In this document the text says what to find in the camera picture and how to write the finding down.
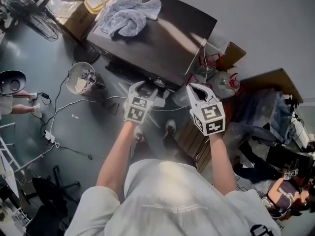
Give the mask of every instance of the power strip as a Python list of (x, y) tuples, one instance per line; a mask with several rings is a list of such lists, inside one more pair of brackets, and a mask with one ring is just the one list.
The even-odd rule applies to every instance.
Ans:
[(51, 133), (49, 133), (47, 130), (45, 130), (44, 132), (44, 137), (52, 144), (55, 143), (55, 137)]

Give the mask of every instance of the plastic bottle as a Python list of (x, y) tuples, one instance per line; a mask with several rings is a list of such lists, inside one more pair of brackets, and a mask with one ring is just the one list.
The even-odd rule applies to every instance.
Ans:
[(220, 99), (234, 96), (240, 89), (240, 82), (236, 79), (237, 73), (230, 75), (226, 72), (219, 72), (209, 80), (212, 90)]

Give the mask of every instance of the dark tabletop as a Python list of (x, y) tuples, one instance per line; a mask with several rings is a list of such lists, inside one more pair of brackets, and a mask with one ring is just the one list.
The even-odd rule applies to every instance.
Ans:
[(217, 20), (179, 0), (161, 3), (158, 20), (147, 19), (137, 36), (115, 33), (112, 38), (101, 37), (96, 25), (88, 40), (131, 64), (182, 85)]

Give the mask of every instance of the black and white marker cube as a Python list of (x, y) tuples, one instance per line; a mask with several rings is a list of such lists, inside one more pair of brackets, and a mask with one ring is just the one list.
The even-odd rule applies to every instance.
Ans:
[(190, 114), (204, 136), (219, 133), (225, 129), (225, 114), (221, 102), (205, 103), (201, 107), (193, 107)]
[(291, 172), (288, 172), (288, 173), (285, 173), (284, 176), (283, 176), (283, 179), (284, 180), (290, 180), (292, 177), (292, 173)]
[(152, 106), (153, 101), (129, 95), (126, 103), (125, 119), (143, 123)]
[(299, 169), (295, 169), (291, 171), (292, 176), (297, 176), (299, 174)]

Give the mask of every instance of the gray towel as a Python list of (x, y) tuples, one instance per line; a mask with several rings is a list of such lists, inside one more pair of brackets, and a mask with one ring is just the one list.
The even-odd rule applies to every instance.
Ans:
[(110, 37), (119, 29), (122, 36), (136, 36), (146, 25), (146, 17), (156, 20), (160, 10), (160, 0), (112, 0), (104, 9), (99, 28)]

